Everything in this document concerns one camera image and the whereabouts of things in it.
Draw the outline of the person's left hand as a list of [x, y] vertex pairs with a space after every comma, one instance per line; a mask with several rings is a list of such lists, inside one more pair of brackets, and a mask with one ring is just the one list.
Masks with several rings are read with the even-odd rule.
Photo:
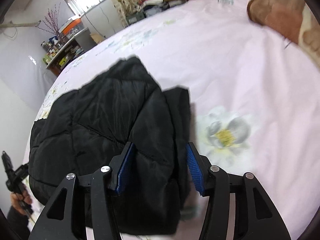
[[32, 204], [32, 200], [31, 197], [28, 193], [27, 190], [24, 190], [22, 192], [22, 194], [18, 194], [18, 193], [11, 193], [10, 194], [10, 201], [11, 201], [11, 205], [12, 207], [18, 211], [20, 214], [22, 215], [27, 215], [27, 213], [25, 212], [25, 209], [23, 208], [23, 206], [21, 205], [22, 202], [31, 205]]

